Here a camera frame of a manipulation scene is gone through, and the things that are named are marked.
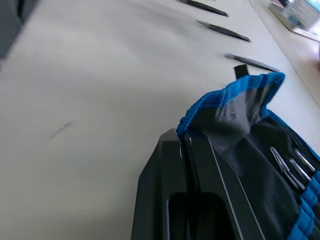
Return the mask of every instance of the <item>tool pouch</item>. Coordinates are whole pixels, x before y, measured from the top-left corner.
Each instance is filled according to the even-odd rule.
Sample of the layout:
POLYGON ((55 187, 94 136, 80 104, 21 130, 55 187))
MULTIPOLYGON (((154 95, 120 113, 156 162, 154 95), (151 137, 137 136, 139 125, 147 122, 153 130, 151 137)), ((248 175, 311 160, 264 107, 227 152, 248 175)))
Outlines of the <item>tool pouch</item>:
POLYGON ((161 136, 139 178, 132 240, 319 240, 320 172, 298 191, 270 147, 320 158, 267 104, 283 73, 248 75, 209 92, 161 136))
POLYGON ((300 181, 289 162, 297 159, 294 149, 320 168, 319 156, 266 108, 285 75, 245 75, 243 66, 235 70, 239 79, 198 100, 181 120, 178 134, 182 137, 187 129, 197 129, 208 137, 239 177, 265 239, 320 239, 320 172, 304 192, 297 192, 270 151, 275 147, 300 181))

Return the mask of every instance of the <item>black fabric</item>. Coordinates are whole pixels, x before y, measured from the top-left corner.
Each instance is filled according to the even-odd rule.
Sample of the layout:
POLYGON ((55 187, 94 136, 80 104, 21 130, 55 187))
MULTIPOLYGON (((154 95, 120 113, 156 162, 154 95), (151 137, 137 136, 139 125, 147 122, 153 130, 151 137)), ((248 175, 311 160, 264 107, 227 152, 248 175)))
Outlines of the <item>black fabric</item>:
POLYGON ((211 133, 212 146, 223 152, 249 134, 252 124, 263 119, 260 108, 273 86, 248 89, 222 107, 202 108, 190 127, 211 133))
POLYGON ((39 0, 19 0, 18 16, 23 23, 25 23, 28 17, 32 14, 32 11, 38 1, 39 0))
MULTIPOLYGON (((214 133, 207 132, 214 146, 214 133)), ((297 159, 295 148, 301 150, 317 168, 320 163, 305 142, 290 128, 277 123, 271 117, 251 126, 249 134, 218 152, 239 176, 261 230, 267 240, 283 240, 288 237, 298 217, 300 194, 291 185, 273 157, 270 146, 277 149, 291 172, 300 176, 289 162, 297 159)), ((310 240, 320 239, 319 221, 315 222, 310 240)))
POLYGON ((239 66, 235 66, 234 67, 234 73, 235 73, 236 79, 240 79, 240 78, 242 78, 244 76, 249 75, 247 65, 246 64, 242 64, 242 65, 239 65, 239 66))

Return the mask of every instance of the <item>tweezers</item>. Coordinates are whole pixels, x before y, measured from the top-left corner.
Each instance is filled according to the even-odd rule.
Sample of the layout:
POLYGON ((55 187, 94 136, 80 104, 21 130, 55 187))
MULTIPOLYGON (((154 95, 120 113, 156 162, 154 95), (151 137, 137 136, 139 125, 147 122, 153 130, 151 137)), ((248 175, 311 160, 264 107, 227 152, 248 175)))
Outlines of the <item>tweezers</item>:
POLYGON ((208 22, 204 22, 204 21, 199 21, 199 20, 196 20, 197 23, 207 27, 208 29, 211 29, 217 33, 221 33, 221 34, 224 34, 224 35, 227 35, 227 36, 230 36, 230 37, 233 37, 233 38, 236 38, 236 39, 241 39, 241 40, 244 40, 244 41, 247 41, 247 42, 251 42, 251 40, 246 37, 246 36, 242 36, 240 35, 239 33, 236 33, 234 31, 231 31, 229 29, 226 29, 222 26, 216 26, 216 25, 212 25, 212 24, 209 24, 208 22))
POLYGON ((305 183, 309 183, 312 181, 309 175, 299 166, 299 164, 293 158, 290 158, 289 161, 305 183))
POLYGON ((302 153, 298 149, 294 149, 295 154, 298 156, 300 161, 304 164, 306 168, 308 168, 308 172, 314 174, 316 172, 316 169, 314 166, 311 165, 310 162, 305 158, 305 156, 302 155, 302 153))
POLYGON ((192 0, 180 0, 180 2, 182 3, 185 3, 185 4, 188 4, 190 6, 193 6, 195 8, 198 8, 198 9, 202 9, 202 10, 205 10, 205 11, 208 11, 210 13, 214 13, 214 14, 219 14, 219 15, 222 15, 222 16, 226 16, 226 17, 229 17, 229 15, 225 12, 225 11, 221 11, 217 8, 214 8, 212 6, 208 6, 208 5, 205 5, 201 2, 198 2, 198 1, 192 1, 192 0))
POLYGON ((270 147, 270 151, 279 165, 281 172, 284 173, 284 175, 289 179, 290 183, 295 187, 295 189, 298 191, 304 191, 306 187, 290 172, 289 167, 282 159, 278 151, 273 146, 270 147))

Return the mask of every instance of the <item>white table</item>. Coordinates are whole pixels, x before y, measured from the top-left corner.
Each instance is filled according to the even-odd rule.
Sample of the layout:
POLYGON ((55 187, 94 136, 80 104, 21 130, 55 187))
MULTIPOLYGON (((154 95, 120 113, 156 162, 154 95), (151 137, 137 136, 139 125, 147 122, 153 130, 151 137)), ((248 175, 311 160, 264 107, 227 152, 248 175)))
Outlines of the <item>white table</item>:
POLYGON ((319 42, 287 30, 268 9, 268 0, 250 0, 250 3, 320 106, 319 42))
POLYGON ((174 0, 40 2, 0 73, 0 239, 130 239, 144 165, 235 80, 225 53, 286 73, 269 107, 320 152, 320 109, 249 2, 206 3, 230 17, 174 0))

